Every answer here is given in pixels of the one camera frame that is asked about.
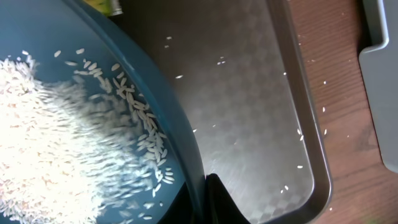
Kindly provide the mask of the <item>white green wrapper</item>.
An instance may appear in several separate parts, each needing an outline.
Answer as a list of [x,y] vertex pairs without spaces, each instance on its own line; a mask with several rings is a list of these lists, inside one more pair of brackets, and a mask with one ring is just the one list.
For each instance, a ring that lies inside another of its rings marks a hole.
[[117,16],[123,13],[119,0],[84,0],[105,16]]

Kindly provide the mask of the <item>dark blue plate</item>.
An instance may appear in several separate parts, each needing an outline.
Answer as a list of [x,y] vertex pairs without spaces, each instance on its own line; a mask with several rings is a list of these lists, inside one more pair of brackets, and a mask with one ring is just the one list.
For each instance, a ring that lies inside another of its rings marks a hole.
[[68,81],[67,61],[96,62],[110,77],[120,64],[144,94],[170,145],[171,163],[186,183],[195,218],[205,219],[205,174],[188,118],[167,79],[151,58],[116,24],[83,1],[2,1],[1,57],[28,52],[45,83]]

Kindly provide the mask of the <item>pile of white rice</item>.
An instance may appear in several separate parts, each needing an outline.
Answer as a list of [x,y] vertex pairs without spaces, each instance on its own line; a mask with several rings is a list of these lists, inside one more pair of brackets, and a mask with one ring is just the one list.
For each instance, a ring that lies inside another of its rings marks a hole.
[[27,52],[1,60],[1,215],[17,223],[156,222],[167,136],[119,64],[87,59],[47,83]]

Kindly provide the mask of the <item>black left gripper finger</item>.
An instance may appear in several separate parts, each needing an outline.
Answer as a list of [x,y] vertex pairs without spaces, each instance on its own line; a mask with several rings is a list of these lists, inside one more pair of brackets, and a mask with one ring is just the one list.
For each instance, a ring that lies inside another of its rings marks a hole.
[[206,176],[205,197],[205,223],[249,224],[216,174]]

